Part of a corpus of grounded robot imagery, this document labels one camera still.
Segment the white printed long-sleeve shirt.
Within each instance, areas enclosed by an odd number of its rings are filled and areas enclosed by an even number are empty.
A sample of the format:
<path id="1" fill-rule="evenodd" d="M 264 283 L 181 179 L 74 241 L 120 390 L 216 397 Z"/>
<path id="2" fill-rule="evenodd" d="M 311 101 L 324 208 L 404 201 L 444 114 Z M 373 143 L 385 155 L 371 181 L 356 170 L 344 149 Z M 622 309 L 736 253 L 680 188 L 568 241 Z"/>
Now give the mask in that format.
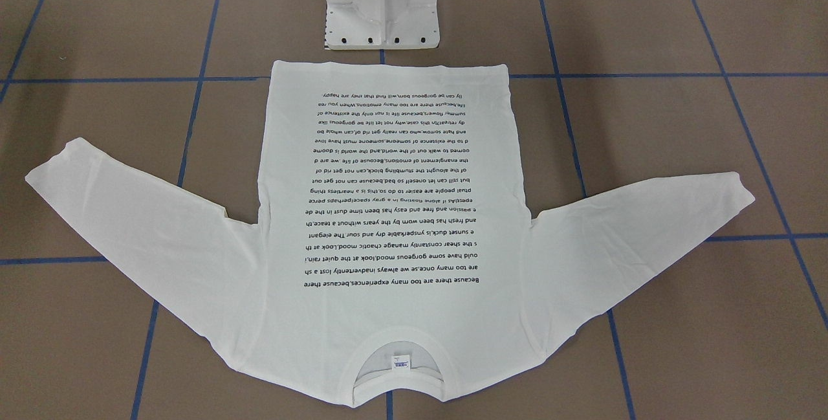
<path id="1" fill-rule="evenodd" d="M 726 172 L 532 217 L 503 65 L 275 62 L 257 223 L 83 138 L 26 180 L 231 369 L 349 407 L 544 363 L 754 201 Z"/>

